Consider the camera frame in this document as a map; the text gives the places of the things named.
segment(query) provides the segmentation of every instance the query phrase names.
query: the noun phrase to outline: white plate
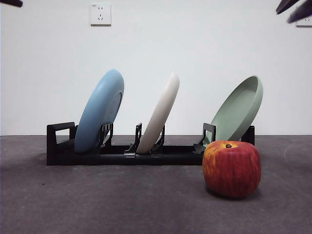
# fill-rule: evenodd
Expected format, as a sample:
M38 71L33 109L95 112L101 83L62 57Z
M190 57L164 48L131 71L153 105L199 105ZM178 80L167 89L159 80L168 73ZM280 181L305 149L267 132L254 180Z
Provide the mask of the white plate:
M179 77L172 72L136 150L138 154L148 153L153 148L175 102L179 86Z

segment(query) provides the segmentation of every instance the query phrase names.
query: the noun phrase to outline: plate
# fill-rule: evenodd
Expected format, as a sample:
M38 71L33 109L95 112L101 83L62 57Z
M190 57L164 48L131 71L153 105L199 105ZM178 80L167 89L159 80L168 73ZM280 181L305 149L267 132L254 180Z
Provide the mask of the plate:
M115 69L107 72L99 81L84 108L78 125L74 146L76 153L85 153L97 147L101 125L114 122L123 91L122 75Z
M179 85L179 77L172 72L136 150L138 154L150 152L156 143L175 102Z
M216 140L238 141L248 130L261 105L263 87L257 76L244 80L224 101L212 125L216 126ZM204 145L211 142L207 133Z

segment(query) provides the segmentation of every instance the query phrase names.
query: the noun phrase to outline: dish rack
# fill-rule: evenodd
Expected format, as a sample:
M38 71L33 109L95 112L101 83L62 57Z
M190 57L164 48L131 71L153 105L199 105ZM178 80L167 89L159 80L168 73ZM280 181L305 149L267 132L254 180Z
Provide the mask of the dish rack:
M201 165L205 151L206 132L212 134L215 141L216 126L204 123L203 135L193 145L164 145L165 126L158 142L148 154L137 154L137 147L142 136L142 123L136 126L134 143L113 145L113 123L101 126L98 134L98 145L83 154L75 153L74 143L78 125L74 122L47 125L47 166L53 165ZM57 143L56 132L69 129L69 140ZM254 145L254 126L250 126L241 138Z

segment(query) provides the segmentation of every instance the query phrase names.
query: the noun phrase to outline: electrical outlet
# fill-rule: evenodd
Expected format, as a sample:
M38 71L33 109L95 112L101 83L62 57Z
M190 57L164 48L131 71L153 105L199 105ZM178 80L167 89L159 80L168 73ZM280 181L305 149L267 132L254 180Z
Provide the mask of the electrical outlet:
M296 22L297 27L312 27L312 16L298 20Z
M91 4L90 6L91 26L112 25L110 4Z

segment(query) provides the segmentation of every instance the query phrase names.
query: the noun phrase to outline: blue plate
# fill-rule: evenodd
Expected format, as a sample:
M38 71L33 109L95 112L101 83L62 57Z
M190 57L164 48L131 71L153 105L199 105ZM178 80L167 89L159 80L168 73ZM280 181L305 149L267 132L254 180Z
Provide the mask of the blue plate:
M99 81L79 122L75 137L76 153L85 153L97 147L101 125L114 122L123 91L122 75L115 69L107 72Z

